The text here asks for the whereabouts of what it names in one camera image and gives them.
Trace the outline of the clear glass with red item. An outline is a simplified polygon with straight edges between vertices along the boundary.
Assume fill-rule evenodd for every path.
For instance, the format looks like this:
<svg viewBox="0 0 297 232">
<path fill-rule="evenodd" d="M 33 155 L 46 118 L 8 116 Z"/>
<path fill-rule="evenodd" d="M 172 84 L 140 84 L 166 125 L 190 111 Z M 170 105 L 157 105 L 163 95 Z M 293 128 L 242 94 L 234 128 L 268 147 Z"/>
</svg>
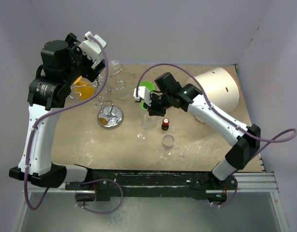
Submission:
<svg viewBox="0 0 297 232">
<path fill-rule="evenodd" d="M 152 131 L 156 127 L 156 125 L 157 125 L 157 117 L 150 116 L 148 113 L 146 113 L 141 121 L 141 129 L 137 134 L 137 138 L 146 139 L 148 136 L 148 133 Z"/>
</svg>

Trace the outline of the orange plastic wine glass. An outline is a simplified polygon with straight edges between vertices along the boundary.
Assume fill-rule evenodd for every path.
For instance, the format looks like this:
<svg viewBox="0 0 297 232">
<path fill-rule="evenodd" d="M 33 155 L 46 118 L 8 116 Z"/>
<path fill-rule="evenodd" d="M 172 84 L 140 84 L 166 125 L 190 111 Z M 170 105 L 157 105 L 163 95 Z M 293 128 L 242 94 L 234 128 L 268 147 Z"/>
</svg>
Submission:
<svg viewBox="0 0 297 232">
<path fill-rule="evenodd" d="M 94 94 L 94 87 L 90 82 L 84 80 L 82 76 L 78 77 L 75 84 L 75 93 L 81 101 L 90 98 Z"/>
</svg>

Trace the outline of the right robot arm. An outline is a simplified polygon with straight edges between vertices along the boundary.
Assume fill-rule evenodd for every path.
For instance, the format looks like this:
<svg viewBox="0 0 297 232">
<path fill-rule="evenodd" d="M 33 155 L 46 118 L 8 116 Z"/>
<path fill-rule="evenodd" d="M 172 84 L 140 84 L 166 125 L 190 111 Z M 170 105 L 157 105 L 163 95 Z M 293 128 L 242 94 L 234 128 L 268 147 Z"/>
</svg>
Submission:
<svg viewBox="0 0 297 232">
<path fill-rule="evenodd" d="M 159 88 L 157 93 L 146 87 L 139 87 L 134 92 L 144 101 L 144 108 L 150 116 L 165 116 L 168 108 L 180 108 L 210 125 L 231 146 L 209 177 L 209 185 L 220 189 L 228 176 L 244 169 L 256 155 L 260 148 L 260 142 L 256 140 L 260 136 L 260 128 L 234 119 L 213 103 L 208 103 L 198 87 L 192 84 L 181 86 L 169 72 L 156 78 L 155 84 Z"/>
</svg>

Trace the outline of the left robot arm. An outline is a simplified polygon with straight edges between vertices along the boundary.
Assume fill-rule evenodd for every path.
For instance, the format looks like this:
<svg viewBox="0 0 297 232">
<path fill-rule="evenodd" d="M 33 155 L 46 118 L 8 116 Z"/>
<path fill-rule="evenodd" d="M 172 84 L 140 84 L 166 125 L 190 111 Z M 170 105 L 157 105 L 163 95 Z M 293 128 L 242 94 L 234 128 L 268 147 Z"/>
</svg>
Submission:
<svg viewBox="0 0 297 232">
<path fill-rule="evenodd" d="M 66 110 L 65 101 L 79 77 L 97 79 L 107 65 L 103 58 L 93 64 L 107 43 L 99 35 L 85 34 L 80 42 L 69 33 L 65 40 L 47 42 L 41 50 L 42 64 L 29 85 L 29 125 L 19 164 L 9 170 L 9 177 L 43 188 L 57 188 L 76 182 L 82 189 L 93 185 L 88 169 L 80 165 L 54 164 L 52 145 L 59 116 Z"/>
</svg>

